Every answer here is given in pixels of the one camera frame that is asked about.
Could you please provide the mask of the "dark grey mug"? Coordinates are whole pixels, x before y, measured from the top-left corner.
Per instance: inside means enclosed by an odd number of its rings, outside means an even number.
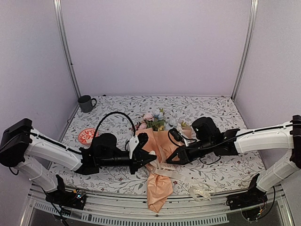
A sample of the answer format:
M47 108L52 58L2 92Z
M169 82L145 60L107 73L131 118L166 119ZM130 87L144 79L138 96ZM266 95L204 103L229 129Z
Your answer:
M80 96L77 101L83 113L91 112L97 104L97 100L90 95Z

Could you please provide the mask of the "white lace ribbon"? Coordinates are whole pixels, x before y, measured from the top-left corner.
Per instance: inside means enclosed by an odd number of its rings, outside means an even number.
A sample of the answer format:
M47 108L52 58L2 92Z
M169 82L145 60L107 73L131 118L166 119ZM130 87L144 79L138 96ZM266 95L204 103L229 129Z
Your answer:
M146 166L150 172L147 180L148 204L154 205L166 202L167 197L173 192L172 179L187 185L190 197L197 202L202 200L210 201L211 196L216 193L216 188L213 185L190 179L180 174L174 165L166 163L164 152L161 151L157 155L155 151L151 151L150 154L155 154L157 159Z

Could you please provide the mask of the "blue fake flower stem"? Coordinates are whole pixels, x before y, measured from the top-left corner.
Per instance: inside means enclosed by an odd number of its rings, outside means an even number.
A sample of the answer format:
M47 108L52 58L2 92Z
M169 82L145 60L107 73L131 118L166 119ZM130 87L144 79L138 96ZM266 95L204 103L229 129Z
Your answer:
M168 131L177 129L182 131L181 123L175 118L166 117L163 108L153 111L152 128L154 131Z

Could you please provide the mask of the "beige wrapping paper sheet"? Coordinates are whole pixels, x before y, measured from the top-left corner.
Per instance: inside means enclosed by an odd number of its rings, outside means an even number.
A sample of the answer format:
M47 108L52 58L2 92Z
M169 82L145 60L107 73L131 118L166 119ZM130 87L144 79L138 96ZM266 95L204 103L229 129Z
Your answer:
M147 180L147 205L148 209L159 213L167 198L173 193L170 174L167 173L167 158L176 150L174 139L168 138L167 131L153 131L153 129L141 129L136 132L137 135L146 133L148 142L143 149L156 155L156 160L148 163L149 177Z

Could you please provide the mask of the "right aluminium frame post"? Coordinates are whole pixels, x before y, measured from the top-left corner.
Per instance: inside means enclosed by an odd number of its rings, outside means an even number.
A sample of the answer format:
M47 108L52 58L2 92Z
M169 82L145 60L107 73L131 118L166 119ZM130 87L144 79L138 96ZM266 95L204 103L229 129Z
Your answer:
M238 67L238 73L237 73L235 84L234 84L233 91L231 94L231 99L233 102L235 102L238 97L240 85L243 80L243 75L244 75L247 58L248 58L248 54L249 54L249 50L250 50L250 46L251 46L251 42L252 42L254 27L255 27L255 23L256 23L258 3L259 3L258 0L251 0L248 26L247 26L247 31L246 31L246 39L245 39L245 43L244 43L241 60L240 60L239 67Z

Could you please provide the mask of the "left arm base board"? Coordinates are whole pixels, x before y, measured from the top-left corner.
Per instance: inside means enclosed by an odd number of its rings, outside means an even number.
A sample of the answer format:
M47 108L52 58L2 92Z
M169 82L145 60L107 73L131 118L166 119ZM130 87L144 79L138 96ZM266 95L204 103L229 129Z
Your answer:
M80 191L62 191L55 190L46 192L46 201L57 204L60 207L69 207L77 210L83 210L86 204L86 194Z

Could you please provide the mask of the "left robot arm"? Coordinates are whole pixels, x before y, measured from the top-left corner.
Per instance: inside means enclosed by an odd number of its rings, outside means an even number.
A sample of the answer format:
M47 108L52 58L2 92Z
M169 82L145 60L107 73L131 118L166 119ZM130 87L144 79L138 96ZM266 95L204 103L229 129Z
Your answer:
M59 204L66 204L70 194L60 185L62 180L52 176L36 160L37 157L57 163L81 175L99 173L101 167L127 166L130 173L156 160L156 155L143 149L148 135L134 135L127 150L117 148L117 138L110 133L92 139L89 148L74 148L55 141L32 127L32 121L24 118L4 130L0 142L0 163L24 173L30 181L50 192Z

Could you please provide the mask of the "pale pink white flower stem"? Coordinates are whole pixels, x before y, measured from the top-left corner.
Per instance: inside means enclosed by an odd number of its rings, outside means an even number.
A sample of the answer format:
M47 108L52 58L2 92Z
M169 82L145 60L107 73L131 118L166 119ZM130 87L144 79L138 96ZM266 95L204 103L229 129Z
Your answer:
M142 129L152 128L152 122L153 122L153 120L154 120L153 113L147 112L146 114L143 115L143 120L140 123L138 129L142 130Z

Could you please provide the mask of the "right arm base board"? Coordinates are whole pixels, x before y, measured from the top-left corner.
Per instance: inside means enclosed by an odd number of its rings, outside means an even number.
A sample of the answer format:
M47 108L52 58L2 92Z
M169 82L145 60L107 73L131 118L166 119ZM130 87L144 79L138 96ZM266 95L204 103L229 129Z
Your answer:
M266 194L244 192L227 196L226 205L229 206L230 210L256 206L256 208L242 211L242 216L248 221L257 221L262 215L267 200Z

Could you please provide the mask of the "aluminium frame post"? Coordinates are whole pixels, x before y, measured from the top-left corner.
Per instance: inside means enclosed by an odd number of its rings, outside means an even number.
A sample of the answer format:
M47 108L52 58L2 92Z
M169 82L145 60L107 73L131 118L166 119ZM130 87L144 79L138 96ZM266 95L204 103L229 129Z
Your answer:
M66 30L64 26L64 20L63 20L63 11L62 11L62 5L60 0L53 0L54 3L54 10L55 10L55 16L57 20L57 26L62 42L62 47L63 47L63 52L64 52L64 57L67 63L67 68L69 71L69 75L71 78L71 83L73 86L73 89L75 91L76 98L79 98L81 96L80 89L79 89L79 84L76 78L76 74L74 71L73 67L73 62L69 50L69 45L67 41L67 35L66 35Z
M231 99L233 102L235 102L238 97L240 85L243 80L243 75L244 75L247 58L248 58L248 54L249 54L249 50L250 50L250 46L251 46L251 42L252 42L254 27L255 27L255 23L256 23L258 3L259 3L258 0L251 0L248 26L247 26L247 31L246 31L246 39L245 39L245 43L244 43L241 60L240 60L239 67L238 67L238 73L237 73L235 84L234 84L233 91L231 94Z

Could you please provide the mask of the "red white patterned dish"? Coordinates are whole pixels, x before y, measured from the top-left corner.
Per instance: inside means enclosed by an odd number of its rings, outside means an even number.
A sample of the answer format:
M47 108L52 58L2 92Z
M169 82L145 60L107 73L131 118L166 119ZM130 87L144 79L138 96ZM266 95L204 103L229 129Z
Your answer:
M93 137L95 134L95 129L94 128L86 128L83 129L79 134L78 134L78 141L82 145L91 145Z

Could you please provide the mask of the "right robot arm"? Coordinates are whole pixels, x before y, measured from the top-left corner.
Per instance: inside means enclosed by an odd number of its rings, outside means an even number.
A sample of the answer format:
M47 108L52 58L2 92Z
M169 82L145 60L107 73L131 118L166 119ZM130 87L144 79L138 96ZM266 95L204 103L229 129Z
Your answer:
M206 154L236 156L252 151L284 150L286 153L267 170L254 176L243 195L247 205L254 205L261 194L301 169L301 117L294 115L288 122L258 129L229 129L220 132L210 117L192 123L196 141L177 145L167 163L185 165Z

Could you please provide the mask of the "left aluminium frame post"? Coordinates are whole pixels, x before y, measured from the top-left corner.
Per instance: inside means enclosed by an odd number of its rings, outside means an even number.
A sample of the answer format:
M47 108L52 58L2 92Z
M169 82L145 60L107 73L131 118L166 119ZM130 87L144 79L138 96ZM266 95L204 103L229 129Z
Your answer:
M66 30L64 26L64 20L63 20L63 11L62 11L62 5L60 0L53 0L54 3L54 10L55 10L55 16L57 20L57 26L62 42L62 47L63 47L63 52L64 52L64 57L67 63L67 68L69 71L69 75L71 78L71 83L73 86L73 89L75 91L76 98L79 98L81 96L80 89L79 89L79 84L76 78L76 74L74 71L73 67L73 62L69 50L69 45L67 41L67 35L66 35Z

